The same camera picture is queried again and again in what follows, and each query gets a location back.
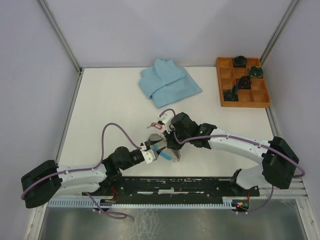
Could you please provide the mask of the metal key organizer plate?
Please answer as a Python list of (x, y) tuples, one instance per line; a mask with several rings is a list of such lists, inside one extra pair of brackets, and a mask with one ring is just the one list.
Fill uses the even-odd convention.
[[(156, 134), (156, 133), (152, 133), (149, 137), (148, 137), (149, 141), (158, 141), (158, 140), (165, 140), (167, 141), (163, 136)], [(160, 157), (168, 160), (168, 161), (172, 161), (173, 163), (178, 163), (180, 161), (180, 152), (178, 150), (174, 150), (174, 149), (169, 149), (169, 148), (162, 148), (161, 149), (161, 154)]]

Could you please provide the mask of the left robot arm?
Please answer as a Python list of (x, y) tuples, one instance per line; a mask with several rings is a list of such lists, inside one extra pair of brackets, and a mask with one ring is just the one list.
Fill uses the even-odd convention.
[(47, 160), (21, 177), (22, 200), (26, 208), (44, 205), (59, 196), (82, 194), (84, 192), (106, 195), (111, 182), (127, 170), (142, 162), (152, 163), (159, 157), (171, 161), (164, 146), (142, 145), (141, 149), (130, 151), (120, 146), (97, 165), (62, 166), (54, 160)]

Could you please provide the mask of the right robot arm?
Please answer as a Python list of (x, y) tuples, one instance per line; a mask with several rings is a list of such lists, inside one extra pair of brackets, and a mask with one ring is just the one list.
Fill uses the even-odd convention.
[(256, 166), (240, 168), (233, 174), (229, 189), (236, 196), (265, 184), (286, 190), (296, 177), (299, 158), (281, 137), (265, 140), (231, 134), (213, 124), (197, 124), (184, 112), (163, 113), (158, 123), (164, 127), (169, 149), (179, 151), (189, 143), (196, 148), (225, 151), (255, 162)]

